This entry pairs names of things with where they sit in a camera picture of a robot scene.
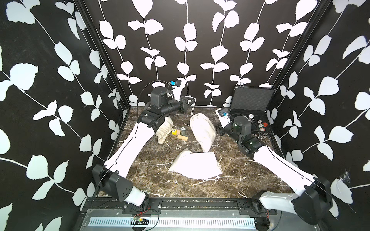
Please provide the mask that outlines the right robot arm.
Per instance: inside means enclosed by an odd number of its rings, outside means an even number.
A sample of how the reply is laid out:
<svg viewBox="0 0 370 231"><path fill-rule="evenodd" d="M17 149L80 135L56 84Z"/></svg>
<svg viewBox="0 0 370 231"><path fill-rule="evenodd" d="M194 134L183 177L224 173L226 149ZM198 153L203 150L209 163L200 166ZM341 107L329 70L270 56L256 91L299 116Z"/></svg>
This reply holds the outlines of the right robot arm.
<svg viewBox="0 0 370 231"><path fill-rule="evenodd" d="M310 225L317 225L326 216L333 206L327 179L300 170L253 137L251 122L245 116L231 120L222 113L219 120L217 131L221 136L233 138L244 155L269 169L293 190L293 193L262 191L253 197L252 207L256 212L260 209L289 212Z"/></svg>

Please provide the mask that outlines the cream bag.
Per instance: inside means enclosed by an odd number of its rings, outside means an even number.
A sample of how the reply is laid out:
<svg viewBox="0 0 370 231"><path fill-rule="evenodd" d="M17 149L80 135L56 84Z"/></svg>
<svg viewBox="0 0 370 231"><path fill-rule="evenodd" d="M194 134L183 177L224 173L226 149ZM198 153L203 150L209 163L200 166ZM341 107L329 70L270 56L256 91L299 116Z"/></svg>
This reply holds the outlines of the cream bag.
<svg viewBox="0 0 370 231"><path fill-rule="evenodd" d="M190 179L206 180L223 173L214 152L193 153L183 150L173 161L169 172L179 173Z"/></svg>
<svg viewBox="0 0 370 231"><path fill-rule="evenodd" d="M156 136L158 138L158 143L159 144L164 144L166 138L170 133L172 133L173 129L173 121L172 119L168 116L165 118L165 121L163 124L158 128L156 132Z"/></svg>
<svg viewBox="0 0 370 231"><path fill-rule="evenodd" d="M204 153L208 153L216 138L216 129L213 123L202 113L193 115L190 127Z"/></svg>

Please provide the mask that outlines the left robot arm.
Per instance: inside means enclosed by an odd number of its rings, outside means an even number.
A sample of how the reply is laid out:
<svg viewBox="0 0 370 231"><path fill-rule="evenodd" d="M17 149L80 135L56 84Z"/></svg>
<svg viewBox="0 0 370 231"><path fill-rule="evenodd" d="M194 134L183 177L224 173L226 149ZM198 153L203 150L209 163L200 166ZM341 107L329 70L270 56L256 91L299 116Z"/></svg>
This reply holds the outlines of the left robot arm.
<svg viewBox="0 0 370 231"><path fill-rule="evenodd" d="M171 113L186 113L195 101L195 98L181 96L166 87L155 87L126 141L103 165L97 164L93 168L95 190L145 210L148 196L126 178L130 167L145 144L169 121Z"/></svg>

